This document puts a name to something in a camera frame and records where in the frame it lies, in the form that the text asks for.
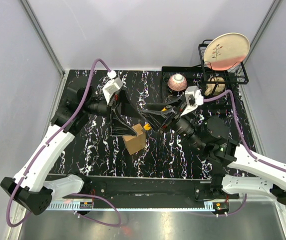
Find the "yellow black utility knife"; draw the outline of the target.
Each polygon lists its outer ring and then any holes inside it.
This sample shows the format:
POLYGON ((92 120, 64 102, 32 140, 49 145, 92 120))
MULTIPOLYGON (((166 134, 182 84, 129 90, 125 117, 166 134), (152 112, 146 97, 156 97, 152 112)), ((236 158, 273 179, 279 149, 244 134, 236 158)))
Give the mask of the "yellow black utility knife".
POLYGON ((144 130, 146 130, 146 131, 148 131, 148 130, 151 129, 151 127, 150 127, 149 124, 145 124, 145 125, 143 126, 143 128, 144 128, 144 130))

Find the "brown cardboard express box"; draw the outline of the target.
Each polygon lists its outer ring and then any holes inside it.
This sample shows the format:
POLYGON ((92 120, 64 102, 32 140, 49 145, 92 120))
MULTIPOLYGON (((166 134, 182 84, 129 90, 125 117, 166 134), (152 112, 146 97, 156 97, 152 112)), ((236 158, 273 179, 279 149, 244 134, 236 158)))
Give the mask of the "brown cardboard express box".
POLYGON ((123 136, 125 147, 130 155, 144 149, 146 145, 146 133, 142 125, 136 124, 132 128, 137 133, 137 136, 123 136))

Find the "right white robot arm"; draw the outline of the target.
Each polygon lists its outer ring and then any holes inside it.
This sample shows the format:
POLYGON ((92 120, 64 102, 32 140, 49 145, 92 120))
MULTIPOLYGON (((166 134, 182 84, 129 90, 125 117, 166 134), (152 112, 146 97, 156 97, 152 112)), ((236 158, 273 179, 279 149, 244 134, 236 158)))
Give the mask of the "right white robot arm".
POLYGON ((226 94, 231 95, 232 92, 227 90, 212 98, 190 95, 168 103, 148 104, 139 113, 152 130, 173 130, 208 161, 253 174, 245 179, 227 174, 213 177, 209 187, 213 197, 254 194, 274 197, 279 203, 286 205, 285 163, 250 150, 244 136, 240 136, 241 142, 232 140, 229 137, 229 128, 218 116, 210 117, 200 126, 194 126, 186 117, 186 114, 198 106, 213 102, 226 94))

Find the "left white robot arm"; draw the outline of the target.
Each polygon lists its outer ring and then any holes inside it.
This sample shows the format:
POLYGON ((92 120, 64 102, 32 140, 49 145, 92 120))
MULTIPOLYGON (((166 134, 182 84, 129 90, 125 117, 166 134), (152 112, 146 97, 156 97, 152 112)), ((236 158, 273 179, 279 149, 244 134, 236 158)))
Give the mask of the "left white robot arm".
POLYGON ((105 86, 100 96, 92 87, 69 87, 65 103, 57 109, 32 157, 14 177, 4 177, 1 181, 0 186, 9 195, 10 201, 39 215, 55 199, 73 193, 80 198, 90 194, 90 184, 78 173, 58 182, 46 180, 59 155, 88 123, 89 115, 105 117, 110 136, 138 135, 122 118, 124 115, 140 117, 123 86, 105 86))

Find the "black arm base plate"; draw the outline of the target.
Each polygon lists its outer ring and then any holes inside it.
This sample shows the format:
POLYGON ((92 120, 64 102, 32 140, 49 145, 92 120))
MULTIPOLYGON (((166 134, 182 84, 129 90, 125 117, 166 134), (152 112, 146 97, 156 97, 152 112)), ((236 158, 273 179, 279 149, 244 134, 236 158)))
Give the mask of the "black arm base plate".
POLYGON ((225 193, 219 181, 178 178, 88 176, 80 194, 115 196, 183 196, 195 201, 238 199, 239 194, 225 193))

